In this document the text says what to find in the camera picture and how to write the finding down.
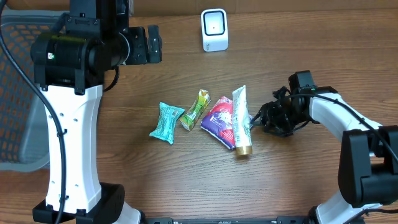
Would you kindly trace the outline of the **white cosmetic tube gold cap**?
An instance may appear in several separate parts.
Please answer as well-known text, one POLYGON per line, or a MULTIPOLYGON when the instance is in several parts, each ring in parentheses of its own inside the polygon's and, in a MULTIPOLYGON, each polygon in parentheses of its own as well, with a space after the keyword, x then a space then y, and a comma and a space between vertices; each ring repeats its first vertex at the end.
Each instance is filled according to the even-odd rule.
POLYGON ((251 118, 248 111, 245 85, 233 91, 232 123, 237 155, 251 155, 251 118))

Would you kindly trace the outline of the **teal snack packet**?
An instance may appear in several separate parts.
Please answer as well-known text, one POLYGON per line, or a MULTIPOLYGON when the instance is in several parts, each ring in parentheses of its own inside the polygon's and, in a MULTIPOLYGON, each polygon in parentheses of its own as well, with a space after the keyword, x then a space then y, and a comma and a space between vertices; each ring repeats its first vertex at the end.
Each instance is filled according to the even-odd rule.
POLYGON ((157 127, 149 136, 167 141, 170 145, 174 143, 174 131, 177 120, 185 110, 176 106, 170 106, 166 103, 159 103, 159 120, 157 127))

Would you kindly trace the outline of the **red purple tissue pack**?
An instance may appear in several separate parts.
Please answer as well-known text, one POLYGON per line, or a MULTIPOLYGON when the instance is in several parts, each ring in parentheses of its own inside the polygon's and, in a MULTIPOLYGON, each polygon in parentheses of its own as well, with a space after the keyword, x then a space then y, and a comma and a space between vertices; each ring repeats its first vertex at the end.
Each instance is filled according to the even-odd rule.
POLYGON ((202 119, 201 128, 214 136, 228 149, 235 149, 233 133, 233 100, 222 96, 202 119))

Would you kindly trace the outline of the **green juice carton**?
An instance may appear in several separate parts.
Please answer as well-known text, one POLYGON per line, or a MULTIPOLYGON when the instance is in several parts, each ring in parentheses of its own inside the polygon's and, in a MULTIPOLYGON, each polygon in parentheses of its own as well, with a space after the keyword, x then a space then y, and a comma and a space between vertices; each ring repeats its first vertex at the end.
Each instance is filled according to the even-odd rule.
POLYGON ((207 90, 200 89, 192 107, 180 118, 181 125, 191 131, 211 101, 207 90))

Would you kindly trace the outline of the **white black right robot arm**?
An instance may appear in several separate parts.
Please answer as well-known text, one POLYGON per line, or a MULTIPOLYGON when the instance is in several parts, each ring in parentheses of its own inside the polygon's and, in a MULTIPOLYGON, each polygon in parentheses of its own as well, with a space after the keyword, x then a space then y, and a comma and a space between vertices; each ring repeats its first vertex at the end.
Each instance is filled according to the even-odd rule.
POLYGON ((290 136, 308 123, 320 123, 341 143, 339 190, 313 207, 304 223, 363 223, 362 215, 383 212, 397 201, 397 126, 367 119, 330 86, 282 87, 262 105, 252 124, 265 133, 290 136))

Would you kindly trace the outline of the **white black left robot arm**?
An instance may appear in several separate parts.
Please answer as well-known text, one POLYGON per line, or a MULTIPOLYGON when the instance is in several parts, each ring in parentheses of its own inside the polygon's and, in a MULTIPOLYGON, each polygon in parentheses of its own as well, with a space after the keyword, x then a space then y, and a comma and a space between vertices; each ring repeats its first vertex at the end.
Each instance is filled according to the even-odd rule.
POLYGON ((97 119, 104 74, 122 65, 162 60, 156 25, 130 27, 131 1, 71 1, 53 30, 38 36, 30 54, 44 99, 50 179, 46 198, 32 211, 36 222, 143 223, 120 184, 100 182, 97 119))

